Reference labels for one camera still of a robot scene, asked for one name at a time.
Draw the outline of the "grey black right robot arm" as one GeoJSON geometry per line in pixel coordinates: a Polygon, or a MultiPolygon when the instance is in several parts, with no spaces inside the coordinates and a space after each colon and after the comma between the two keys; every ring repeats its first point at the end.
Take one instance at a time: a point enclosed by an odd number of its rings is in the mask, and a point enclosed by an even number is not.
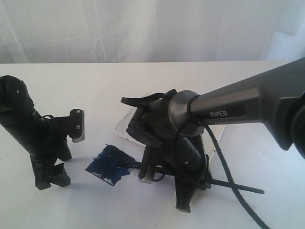
{"type": "Polygon", "coordinates": [[[210,125],[262,123],[283,150],[305,153],[305,61],[280,67],[199,95],[194,91],[122,98],[135,107],[127,133],[144,144],[139,178],[155,172],[174,177],[176,208],[190,212],[196,189],[212,184],[243,190],[212,178],[201,136],[210,125]]]}

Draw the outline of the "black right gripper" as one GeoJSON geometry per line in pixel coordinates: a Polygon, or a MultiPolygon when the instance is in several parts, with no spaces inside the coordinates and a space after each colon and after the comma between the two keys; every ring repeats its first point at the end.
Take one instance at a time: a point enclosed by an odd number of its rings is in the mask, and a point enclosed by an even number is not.
{"type": "Polygon", "coordinates": [[[196,189],[211,188],[212,174],[201,138],[171,138],[153,141],[152,166],[166,167],[179,173],[175,177],[176,209],[191,212],[190,202],[196,189]]]}

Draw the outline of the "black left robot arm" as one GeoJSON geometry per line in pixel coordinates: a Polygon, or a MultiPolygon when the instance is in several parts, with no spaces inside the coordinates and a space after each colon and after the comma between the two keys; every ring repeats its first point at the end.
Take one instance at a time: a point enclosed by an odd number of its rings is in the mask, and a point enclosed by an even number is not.
{"type": "Polygon", "coordinates": [[[36,188],[71,183],[64,164],[55,164],[71,159],[67,134],[58,130],[52,115],[35,110],[24,81],[9,75],[0,78],[0,124],[29,153],[36,188]]]}

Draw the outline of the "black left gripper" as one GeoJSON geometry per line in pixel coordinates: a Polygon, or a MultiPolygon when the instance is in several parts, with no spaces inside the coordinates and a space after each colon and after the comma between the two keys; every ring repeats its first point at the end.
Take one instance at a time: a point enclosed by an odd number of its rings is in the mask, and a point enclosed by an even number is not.
{"type": "Polygon", "coordinates": [[[35,187],[38,190],[50,188],[51,183],[58,186],[71,184],[64,163],[54,166],[57,159],[61,161],[72,159],[67,144],[68,123],[69,118],[67,116],[39,115],[33,118],[30,127],[33,135],[26,145],[26,150],[30,154],[30,161],[34,167],[35,187]]]}

